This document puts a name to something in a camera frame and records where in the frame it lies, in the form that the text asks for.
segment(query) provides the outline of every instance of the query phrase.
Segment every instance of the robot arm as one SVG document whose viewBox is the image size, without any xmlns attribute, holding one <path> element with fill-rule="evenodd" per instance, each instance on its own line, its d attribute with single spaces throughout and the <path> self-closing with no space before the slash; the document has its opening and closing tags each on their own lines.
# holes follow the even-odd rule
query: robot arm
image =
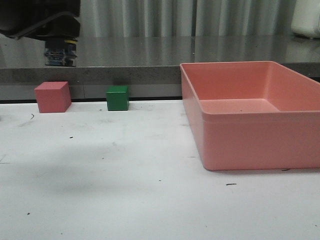
<svg viewBox="0 0 320 240">
<path fill-rule="evenodd" d="M 45 41 L 46 65 L 75 67 L 81 0 L 0 0 L 0 34 Z"/>
</svg>

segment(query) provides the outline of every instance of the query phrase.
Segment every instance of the table surface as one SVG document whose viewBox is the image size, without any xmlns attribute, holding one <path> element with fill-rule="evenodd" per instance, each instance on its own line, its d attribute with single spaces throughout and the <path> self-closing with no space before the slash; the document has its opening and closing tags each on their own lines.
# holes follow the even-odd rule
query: table surface
<svg viewBox="0 0 320 240">
<path fill-rule="evenodd" d="M 0 240 L 317 240 L 320 169 L 207 171 L 183 103 L 0 105 Z"/>
</svg>

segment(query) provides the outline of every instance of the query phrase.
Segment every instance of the red cube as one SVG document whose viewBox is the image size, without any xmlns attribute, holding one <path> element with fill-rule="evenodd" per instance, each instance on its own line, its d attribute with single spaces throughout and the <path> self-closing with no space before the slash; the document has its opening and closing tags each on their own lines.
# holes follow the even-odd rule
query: red cube
<svg viewBox="0 0 320 240">
<path fill-rule="evenodd" d="M 40 113 L 64 113 L 71 105 L 67 81 L 46 81 L 34 89 Z"/>
</svg>

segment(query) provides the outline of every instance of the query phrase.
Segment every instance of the pink tray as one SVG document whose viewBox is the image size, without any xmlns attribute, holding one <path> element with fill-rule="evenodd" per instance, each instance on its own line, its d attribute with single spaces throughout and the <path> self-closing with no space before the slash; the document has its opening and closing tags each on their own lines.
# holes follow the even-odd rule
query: pink tray
<svg viewBox="0 0 320 240">
<path fill-rule="evenodd" d="M 320 84 L 272 61 L 181 64 L 208 170 L 320 168 Z"/>
</svg>

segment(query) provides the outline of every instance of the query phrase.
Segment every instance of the white container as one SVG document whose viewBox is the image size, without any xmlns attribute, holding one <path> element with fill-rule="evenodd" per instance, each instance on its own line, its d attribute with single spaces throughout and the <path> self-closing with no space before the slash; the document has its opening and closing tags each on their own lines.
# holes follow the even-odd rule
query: white container
<svg viewBox="0 0 320 240">
<path fill-rule="evenodd" d="M 296 0 L 291 30 L 307 38 L 320 38 L 320 0 Z"/>
</svg>

